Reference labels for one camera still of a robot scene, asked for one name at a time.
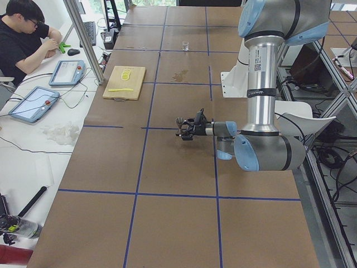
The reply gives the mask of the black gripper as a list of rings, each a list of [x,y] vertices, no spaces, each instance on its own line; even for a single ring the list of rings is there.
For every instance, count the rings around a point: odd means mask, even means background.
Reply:
[[[177,137],[182,138],[183,141],[192,141],[193,140],[193,136],[197,135],[197,136],[206,136],[206,124],[199,124],[199,125],[195,125],[195,120],[193,118],[188,118],[188,119],[183,119],[181,120],[181,125],[187,125],[187,126],[193,126],[193,130],[192,131],[181,131],[179,130],[176,133]]]

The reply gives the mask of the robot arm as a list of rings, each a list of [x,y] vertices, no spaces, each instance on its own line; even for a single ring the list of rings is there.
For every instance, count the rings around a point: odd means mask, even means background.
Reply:
[[[274,125],[278,48],[303,45],[323,38],[329,25],[329,1],[248,1],[238,31],[248,49],[247,124],[209,122],[203,111],[195,118],[178,118],[178,137],[216,136],[217,156],[236,159],[245,171],[291,170],[305,159],[296,136]]]

